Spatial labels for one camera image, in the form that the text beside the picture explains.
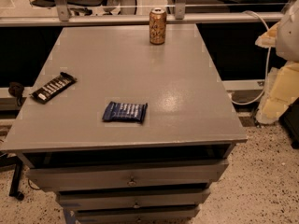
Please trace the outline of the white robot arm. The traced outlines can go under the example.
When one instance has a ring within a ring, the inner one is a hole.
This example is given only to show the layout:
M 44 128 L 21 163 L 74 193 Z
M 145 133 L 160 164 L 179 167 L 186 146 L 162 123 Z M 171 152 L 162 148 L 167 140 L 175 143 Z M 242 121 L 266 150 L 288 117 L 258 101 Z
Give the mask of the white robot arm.
M 276 55 L 286 61 L 281 68 L 270 71 L 256 114 L 261 124 L 272 124 L 299 97 L 299 0 L 255 44 L 275 48 Z

